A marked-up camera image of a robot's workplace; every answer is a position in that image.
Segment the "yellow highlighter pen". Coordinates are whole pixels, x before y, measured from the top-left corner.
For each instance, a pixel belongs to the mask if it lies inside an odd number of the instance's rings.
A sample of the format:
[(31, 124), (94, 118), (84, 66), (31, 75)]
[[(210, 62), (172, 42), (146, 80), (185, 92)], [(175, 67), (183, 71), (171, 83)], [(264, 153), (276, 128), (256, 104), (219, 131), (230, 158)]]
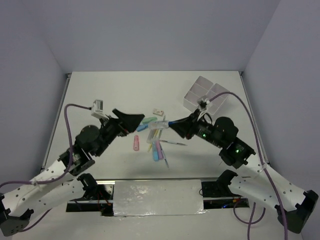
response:
[(147, 140), (146, 140), (146, 142), (149, 144), (147, 152), (149, 152), (151, 150), (152, 142), (155, 142), (159, 139), (158, 132), (159, 132), (159, 129), (151, 129), (150, 130), (148, 137), (147, 137)]

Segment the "white blue pen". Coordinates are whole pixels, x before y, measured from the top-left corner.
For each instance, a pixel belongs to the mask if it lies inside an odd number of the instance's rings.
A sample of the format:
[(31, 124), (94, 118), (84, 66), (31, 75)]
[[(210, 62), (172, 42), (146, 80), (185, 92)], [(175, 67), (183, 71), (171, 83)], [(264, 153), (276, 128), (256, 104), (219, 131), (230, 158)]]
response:
[(169, 141), (169, 140), (159, 140), (161, 143), (167, 143), (167, 144), (172, 144), (172, 145), (179, 145), (179, 146), (187, 146), (185, 143), (181, 142), (175, 142), (175, 141)]

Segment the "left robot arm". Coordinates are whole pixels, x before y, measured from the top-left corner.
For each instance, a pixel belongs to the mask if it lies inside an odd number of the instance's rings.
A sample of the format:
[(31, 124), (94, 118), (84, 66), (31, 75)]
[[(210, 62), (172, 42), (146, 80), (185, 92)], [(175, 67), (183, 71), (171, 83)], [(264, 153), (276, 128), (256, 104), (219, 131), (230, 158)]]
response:
[(112, 112), (115, 117), (98, 117), (100, 127), (85, 126), (48, 168), (28, 182), (17, 181), (15, 190), (0, 196), (0, 229), (5, 237), (26, 231), (34, 217), (57, 205), (98, 195), (98, 184), (86, 170), (116, 137), (133, 133), (145, 117), (117, 109)]

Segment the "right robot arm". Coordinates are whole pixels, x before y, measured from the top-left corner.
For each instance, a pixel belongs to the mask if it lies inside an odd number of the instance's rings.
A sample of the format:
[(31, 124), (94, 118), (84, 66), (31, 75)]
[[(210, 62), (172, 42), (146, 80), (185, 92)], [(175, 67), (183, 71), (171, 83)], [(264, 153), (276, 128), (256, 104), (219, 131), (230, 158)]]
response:
[(261, 162), (255, 150), (237, 137), (239, 130), (230, 118), (223, 116), (209, 123), (192, 113), (169, 122), (168, 126), (183, 139), (197, 136), (220, 149), (222, 161), (233, 168), (225, 170), (217, 180), (221, 195), (247, 197), (276, 211), (278, 221), (286, 220), (290, 232), (302, 232), (317, 204), (318, 194), (294, 185), (269, 164)]

